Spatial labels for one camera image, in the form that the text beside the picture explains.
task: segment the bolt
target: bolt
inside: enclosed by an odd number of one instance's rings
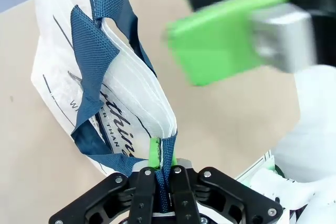
[[[121,183],[122,182],[122,177],[118,177],[118,178],[116,178],[116,181],[115,181],[116,183]]]
[[[175,168],[174,169],[174,173],[180,173],[182,170],[181,170],[181,168],[179,168],[179,167],[177,167],[177,168]]]
[[[204,177],[209,178],[210,176],[211,176],[211,172],[208,172],[208,171],[204,172]]]
[[[268,215],[270,215],[270,216],[275,216],[277,214],[277,211],[274,209],[274,208],[270,208],[269,210],[268,210]]]
[[[208,224],[208,219],[205,217],[201,217],[201,223],[202,224]]]

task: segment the blue bag handle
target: blue bag handle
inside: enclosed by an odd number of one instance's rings
[[[98,113],[103,105],[99,99],[103,77],[110,63],[119,53],[119,49],[100,29],[103,18],[112,18],[115,21],[117,27],[128,38],[134,52],[154,74],[155,72],[139,41],[138,18],[134,14],[129,0],[90,0],[90,2],[92,20],[78,6],[75,6],[71,12],[72,45],[81,71],[83,88],[77,123],[71,136],[83,154],[100,164],[129,176],[132,173],[133,165],[142,159],[114,154],[88,121]],[[160,186],[162,212],[169,210],[169,199],[166,191],[176,135],[162,140],[163,167],[156,171]]]

